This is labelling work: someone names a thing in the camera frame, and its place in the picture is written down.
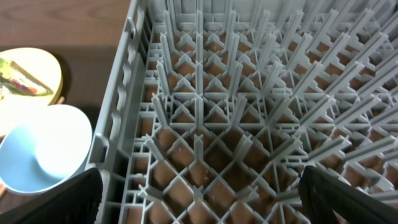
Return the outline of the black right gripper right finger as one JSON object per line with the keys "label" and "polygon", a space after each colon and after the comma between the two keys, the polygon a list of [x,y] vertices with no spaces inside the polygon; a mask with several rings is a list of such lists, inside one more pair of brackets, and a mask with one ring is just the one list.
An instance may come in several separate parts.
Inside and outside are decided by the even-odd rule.
{"label": "black right gripper right finger", "polygon": [[306,166],[298,194],[311,223],[338,223],[336,215],[349,223],[397,223],[397,210],[337,178]]}

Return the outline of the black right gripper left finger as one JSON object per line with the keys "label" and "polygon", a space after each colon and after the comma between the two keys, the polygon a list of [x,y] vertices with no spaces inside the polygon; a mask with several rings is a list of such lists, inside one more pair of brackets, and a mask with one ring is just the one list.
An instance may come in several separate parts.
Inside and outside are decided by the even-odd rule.
{"label": "black right gripper left finger", "polygon": [[1,224],[94,223],[103,196],[97,168],[90,168],[55,188],[1,214]]}

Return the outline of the light blue bowl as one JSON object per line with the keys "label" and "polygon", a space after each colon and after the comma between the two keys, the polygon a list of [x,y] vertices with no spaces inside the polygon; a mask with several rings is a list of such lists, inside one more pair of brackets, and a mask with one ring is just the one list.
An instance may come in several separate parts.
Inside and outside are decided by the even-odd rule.
{"label": "light blue bowl", "polygon": [[48,191],[82,173],[93,129],[70,105],[51,105],[23,119],[1,143],[1,183],[16,194]]}

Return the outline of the green orange snack wrapper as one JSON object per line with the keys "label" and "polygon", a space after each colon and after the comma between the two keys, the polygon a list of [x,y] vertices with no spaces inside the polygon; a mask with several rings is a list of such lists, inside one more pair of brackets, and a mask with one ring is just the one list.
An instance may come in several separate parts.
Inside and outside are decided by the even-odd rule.
{"label": "green orange snack wrapper", "polygon": [[1,58],[1,84],[18,95],[45,96],[53,91],[13,60]]}

